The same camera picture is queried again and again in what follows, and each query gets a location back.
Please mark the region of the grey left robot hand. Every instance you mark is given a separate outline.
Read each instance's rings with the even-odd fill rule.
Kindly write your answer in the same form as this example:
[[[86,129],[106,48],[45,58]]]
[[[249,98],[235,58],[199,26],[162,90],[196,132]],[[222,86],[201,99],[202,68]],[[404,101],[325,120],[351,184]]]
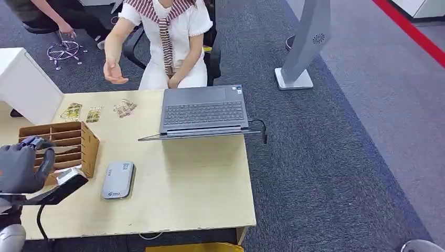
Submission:
[[[1,147],[1,193],[30,194],[41,190],[54,162],[55,144],[33,135],[21,142]],[[37,150],[44,148],[41,165],[34,170]]]

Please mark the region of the seated person's right hand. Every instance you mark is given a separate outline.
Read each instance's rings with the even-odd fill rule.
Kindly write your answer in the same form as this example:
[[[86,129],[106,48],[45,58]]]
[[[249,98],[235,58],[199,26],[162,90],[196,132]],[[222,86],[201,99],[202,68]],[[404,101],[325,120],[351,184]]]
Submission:
[[[112,84],[125,84],[128,82],[128,78],[124,78],[122,76],[121,68],[119,64],[116,64],[114,61],[106,60],[103,67],[104,77],[107,81]]]

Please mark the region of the crouching person's hand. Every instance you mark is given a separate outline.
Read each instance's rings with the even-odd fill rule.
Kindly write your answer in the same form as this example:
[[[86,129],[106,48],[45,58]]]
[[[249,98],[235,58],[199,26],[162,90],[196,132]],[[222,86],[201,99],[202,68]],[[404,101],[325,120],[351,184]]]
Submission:
[[[74,29],[64,20],[57,22],[59,31],[62,34],[66,34],[67,36],[69,36],[70,38],[76,38],[76,33],[74,31]]]

